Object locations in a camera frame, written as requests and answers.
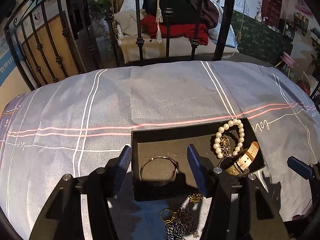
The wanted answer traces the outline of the dark maroon jacket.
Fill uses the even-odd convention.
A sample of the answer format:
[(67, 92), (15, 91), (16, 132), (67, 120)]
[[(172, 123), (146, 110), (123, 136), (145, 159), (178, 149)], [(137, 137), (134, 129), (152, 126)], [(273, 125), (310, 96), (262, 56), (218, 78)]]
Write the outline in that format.
[[(199, 0), (191, 0), (191, 4), (197, 11)], [(219, 21), (219, 12), (210, 0), (202, 0), (200, 13), (196, 12), (201, 24), (205, 24), (207, 29), (214, 29)]]

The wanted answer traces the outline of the black iron bed frame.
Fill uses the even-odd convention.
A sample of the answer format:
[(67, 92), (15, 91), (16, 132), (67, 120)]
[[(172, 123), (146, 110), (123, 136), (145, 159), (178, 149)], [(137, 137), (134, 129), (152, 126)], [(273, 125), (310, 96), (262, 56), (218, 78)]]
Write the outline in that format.
[[(128, 64), (118, 44), (114, 19), (123, 3), (124, 0), (4, 0), (1, 80), (18, 68), (34, 89), (109, 63), (117, 67)], [(135, 5), (139, 22), (139, 0)], [(201, 5), (199, 0), (198, 14)], [(157, 0), (156, 23), (162, 22)], [(195, 33), (191, 55), (176, 57), (195, 59), (200, 56), (195, 53), (198, 46)]]

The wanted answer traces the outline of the white wicker swing chair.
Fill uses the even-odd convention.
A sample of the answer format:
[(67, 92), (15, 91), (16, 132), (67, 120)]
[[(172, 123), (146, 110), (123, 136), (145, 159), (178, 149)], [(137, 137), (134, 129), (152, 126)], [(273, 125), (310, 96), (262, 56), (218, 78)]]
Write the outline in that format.
[(210, 0), (203, 0), (200, 16), (196, 16), (197, 0), (171, 0), (173, 16), (170, 24), (156, 23), (157, 0), (139, 0), (140, 21), (137, 21), (135, 0), (124, 0), (114, 19), (118, 44), (124, 62), (156, 59), (166, 56), (191, 55), (191, 41), (198, 34), (197, 55), (213, 54), (220, 32), (223, 10)]

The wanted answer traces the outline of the pink stool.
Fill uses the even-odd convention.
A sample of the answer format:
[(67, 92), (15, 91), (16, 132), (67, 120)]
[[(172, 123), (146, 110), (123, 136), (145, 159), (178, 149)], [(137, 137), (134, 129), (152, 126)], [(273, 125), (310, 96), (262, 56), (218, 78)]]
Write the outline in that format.
[(290, 72), (294, 68), (295, 61), (286, 52), (283, 52), (283, 55), (280, 57), (280, 59), (281, 61), (276, 64), (274, 68), (278, 68), (289, 78)]

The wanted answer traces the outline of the green patterned table cloth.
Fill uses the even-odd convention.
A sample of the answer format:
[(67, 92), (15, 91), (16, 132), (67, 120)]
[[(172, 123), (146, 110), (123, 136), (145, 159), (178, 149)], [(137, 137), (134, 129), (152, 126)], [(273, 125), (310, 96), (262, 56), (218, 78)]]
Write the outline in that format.
[(241, 33), (238, 51), (275, 65), (283, 53), (291, 54), (293, 44), (255, 19), (233, 11), (231, 25), (235, 34)]

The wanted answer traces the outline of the beige strap wristwatch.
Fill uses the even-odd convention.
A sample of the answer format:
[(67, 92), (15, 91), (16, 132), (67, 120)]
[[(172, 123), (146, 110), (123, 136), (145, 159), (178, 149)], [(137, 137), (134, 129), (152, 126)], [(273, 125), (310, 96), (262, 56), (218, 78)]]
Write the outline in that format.
[(245, 150), (244, 154), (229, 168), (225, 169), (225, 171), (233, 176), (240, 176), (241, 174), (244, 174), (253, 163), (259, 150), (259, 144), (256, 141), (252, 142), (250, 147)]

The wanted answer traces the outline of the white ceramic vase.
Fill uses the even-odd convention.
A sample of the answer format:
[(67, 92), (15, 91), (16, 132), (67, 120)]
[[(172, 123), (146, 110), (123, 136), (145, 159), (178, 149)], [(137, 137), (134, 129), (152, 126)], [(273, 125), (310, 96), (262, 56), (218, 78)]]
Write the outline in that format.
[(255, 20), (259, 23), (262, 22), (262, 15), (261, 12), (258, 12), (257, 15), (255, 16)]

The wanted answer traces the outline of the red garment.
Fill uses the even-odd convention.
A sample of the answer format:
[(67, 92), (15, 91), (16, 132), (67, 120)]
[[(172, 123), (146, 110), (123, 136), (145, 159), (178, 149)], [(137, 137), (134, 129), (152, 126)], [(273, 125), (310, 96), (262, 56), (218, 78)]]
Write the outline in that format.
[[(140, 20), (140, 25), (143, 30), (150, 36), (151, 39), (157, 38), (157, 23), (156, 18), (152, 15), (145, 16)], [(194, 38), (196, 24), (177, 24), (170, 26), (170, 38), (185, 37), (188, 39)], [(205, 24), (199, 24), (199, 32), (197, 40), (200, 45), (207, 45), (209, 42), (208, 31)]]

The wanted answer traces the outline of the red phone booth cabinet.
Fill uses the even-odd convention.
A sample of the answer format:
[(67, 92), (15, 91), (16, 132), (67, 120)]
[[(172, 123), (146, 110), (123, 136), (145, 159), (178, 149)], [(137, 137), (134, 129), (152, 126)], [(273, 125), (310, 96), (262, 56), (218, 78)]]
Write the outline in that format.
[(283, 0), (263, 0), (261, 6), (261, 16), (264, 19), (264, 24), (277, 27)]

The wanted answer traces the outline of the black jewelry tray box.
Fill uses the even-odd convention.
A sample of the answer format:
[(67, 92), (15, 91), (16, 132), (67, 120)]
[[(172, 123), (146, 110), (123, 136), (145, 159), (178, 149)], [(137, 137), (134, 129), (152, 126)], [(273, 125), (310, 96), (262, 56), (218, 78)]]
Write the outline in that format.
[[(199, 156), (213, 166), (223, 170), (229, 168), (258, 139), (248, 119), (241, 118), (239, 125), (230, 125), (227, 120), (200, 125), (159, 128), (132, 132), (132, 183), (137, 202), (174, 198), (198, 191), (191, 171), (187, 147), (194, 145)], [(180, 173), (168, 183), (141, 181), (140, 168), (150, 158), (168, 156), (179, 163)], [(248, 172), (255, 172), (265, 166), (259, 150)]]

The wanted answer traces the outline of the thin gold bangle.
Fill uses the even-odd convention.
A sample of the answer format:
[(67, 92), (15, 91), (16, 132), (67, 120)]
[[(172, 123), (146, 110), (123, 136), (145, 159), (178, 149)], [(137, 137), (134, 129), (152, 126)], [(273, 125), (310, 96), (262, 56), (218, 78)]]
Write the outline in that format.
[(168, 156), (156, 156), (147, 160), (140, 168), (141, 181), (150, 183), (168, 183), (174, 181), (180, 173), (177, 161)]

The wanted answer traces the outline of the black garment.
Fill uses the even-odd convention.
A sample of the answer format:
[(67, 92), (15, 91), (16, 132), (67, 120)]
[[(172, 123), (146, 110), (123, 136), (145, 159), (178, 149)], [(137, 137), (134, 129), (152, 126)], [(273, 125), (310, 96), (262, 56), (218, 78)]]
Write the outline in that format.
[[(170, 23), (173, 25), (193, 24), (198, 18), (197, 0), (159, 0), (159, 7), (162, 13), (163, 25), (167, 25), (166, 10), (172, 10)], [(142, 8), (147, 14), (156, 17), (157, 0), (143, 0)]]

